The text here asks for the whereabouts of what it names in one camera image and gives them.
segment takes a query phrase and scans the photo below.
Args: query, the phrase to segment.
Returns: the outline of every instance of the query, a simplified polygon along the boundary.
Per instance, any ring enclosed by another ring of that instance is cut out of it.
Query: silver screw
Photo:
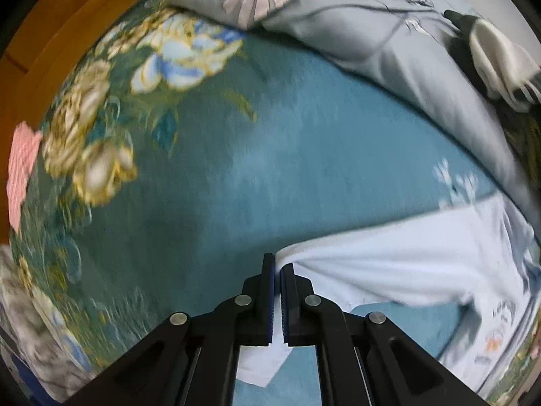
[[[169,322],[171,322],[173,325],[184,325],[186,324],[187,320],[188,316],[186,316],[184,313],[175,313],[169,318]]]
[[[305,298],[306,305],[317,307],[321,303],[321,298],[317,294],[311,294]]]
[[[247,305],[250,305],[252,303],[252,298],[247,294],[239,294],[235,298],[235,303],[240,307],[246,307]]]
[[[369,314],[369,319],[376,325],[381,325],[387,320],[387,316],[379,311],[373,311]]]

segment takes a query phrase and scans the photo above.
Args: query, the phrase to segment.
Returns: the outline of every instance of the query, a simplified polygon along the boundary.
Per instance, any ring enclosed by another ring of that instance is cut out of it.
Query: pink cloth
[[[42,137],[41,131],[33,132],[26,122],[18,124],[13,133],[7,168],[7,205],[9,223],[17,233],[21,224],[21,204],[26,197],[26,185],[36,162]]]

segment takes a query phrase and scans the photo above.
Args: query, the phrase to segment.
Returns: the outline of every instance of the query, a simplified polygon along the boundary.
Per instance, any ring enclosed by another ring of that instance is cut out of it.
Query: teal bed sheet
[[[162,2],[138,3],[66,80],[11,237],[29,292],[86,370],[170,313],[238,294],[265,252],[496,190],[425,116],[367,80],[294,40]],[[434,356],[461,318],[453,304],[377,308]],[[313,350],[296,349],[267,388],[239,382],[234,402],[317,404],[315,374]]]

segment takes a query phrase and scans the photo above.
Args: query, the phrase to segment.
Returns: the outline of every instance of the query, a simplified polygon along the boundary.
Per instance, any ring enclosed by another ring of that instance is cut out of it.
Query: white cloth
[[[469,42],[475,70],[491,99],[503,97],[513,110],[519,112],[526,112],[532,104],[541,103],[541,93],[530,82],[539,73],[539,65],[526,50],[483,19],[473,25]],[[516,99],[513,94],[516,89],[522,91],[526,100]]]
[[[489,375],[499,379],[494,369],[503,374],[502,357],[514,354],[534,320],[540,273],[528,253],[533,241],[531,226],[496,193],[470,206],[286,247],[277,271],[294,263],[316,294],[346,312],[382,301],[469,305],[441,362],[478,391]],[[243,348],[237,378],[259,386],[271,380],[290,352],[281,329],[277,300],[273,343]]]

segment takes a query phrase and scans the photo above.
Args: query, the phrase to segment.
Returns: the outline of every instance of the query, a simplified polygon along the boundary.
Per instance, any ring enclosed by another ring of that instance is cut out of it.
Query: wooden floor
[[[39,0],[0,57],[0,243],[9,235],[7,162],[13,129],[37,127],[71,68],[137,0]]]

